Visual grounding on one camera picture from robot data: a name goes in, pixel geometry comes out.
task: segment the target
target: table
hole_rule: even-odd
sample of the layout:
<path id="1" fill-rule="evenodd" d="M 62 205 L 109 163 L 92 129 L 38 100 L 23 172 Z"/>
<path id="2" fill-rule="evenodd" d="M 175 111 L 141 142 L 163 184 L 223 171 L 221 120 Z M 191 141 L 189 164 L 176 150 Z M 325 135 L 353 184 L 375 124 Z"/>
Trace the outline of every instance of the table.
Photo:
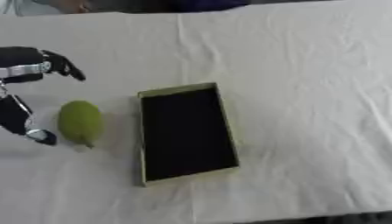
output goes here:
<path id="1" fill-rule="evenodd" d="M 201 14 L 2 17 L 0 46 L 62 53 L 87 75 L 14 85 L 55 130 L 60 106 L 104 113 L 97 148 L 0 129 L 4 223 L 215 223 L 392 209 L 392 3 Z M 138 186 L 138 91 L 216 81 L 241 160 L 230 174 Z"/>

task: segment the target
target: robotic hand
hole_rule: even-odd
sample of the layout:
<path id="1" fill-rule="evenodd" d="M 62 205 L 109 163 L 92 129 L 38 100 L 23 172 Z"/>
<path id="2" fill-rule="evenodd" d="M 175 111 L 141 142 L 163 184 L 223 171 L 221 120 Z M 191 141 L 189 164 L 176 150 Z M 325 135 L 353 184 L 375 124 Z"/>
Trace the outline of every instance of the robotic hand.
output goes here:
<path id="1" fill-rule="evenodd" d="M 57 53 L 21 46 L 0 47 L 0 72 L 6 73 L 0 77 L 0 125 L 38 143 L 55 145 L 57 137 L 48 130 L 33 128 L 32 110 L 17 95 L 8 94 L 6 85 L 40 81 L 46 74 L 56 73 L 84 81 L 83 72 Z"/>

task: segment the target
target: wrinkled cloth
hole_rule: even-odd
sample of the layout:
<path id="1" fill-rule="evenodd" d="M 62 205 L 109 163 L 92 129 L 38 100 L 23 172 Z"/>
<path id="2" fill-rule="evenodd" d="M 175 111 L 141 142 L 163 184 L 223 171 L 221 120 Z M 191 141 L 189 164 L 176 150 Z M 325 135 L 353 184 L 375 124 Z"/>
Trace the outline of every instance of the wrinkled cloth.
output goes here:
<path id="1" fill-rule="evenodd" d="M 1 130 L 2 221 L 230 223 L 392 210 L 391 21 L 389 0 L 2 17 L 1 46 L 61 53 L 87 76 L 10 85 L 39 127 L 55 132 L 72 100 L 100 107 L 106 124 L 85 153 Z M 137 92 L 209 81 L 241 168 L 140 187 Z"/>

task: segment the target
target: cardboard box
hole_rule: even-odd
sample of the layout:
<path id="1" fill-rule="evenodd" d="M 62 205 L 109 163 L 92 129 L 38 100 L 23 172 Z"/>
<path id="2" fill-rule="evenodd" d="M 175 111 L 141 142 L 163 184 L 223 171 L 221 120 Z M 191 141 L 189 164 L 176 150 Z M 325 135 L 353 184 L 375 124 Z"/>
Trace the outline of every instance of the cardboard box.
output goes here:
<path id="1" fill-rule="evenodd" d="M 143 183 L 239 167 L 215 83 L 141 92 Z"/>

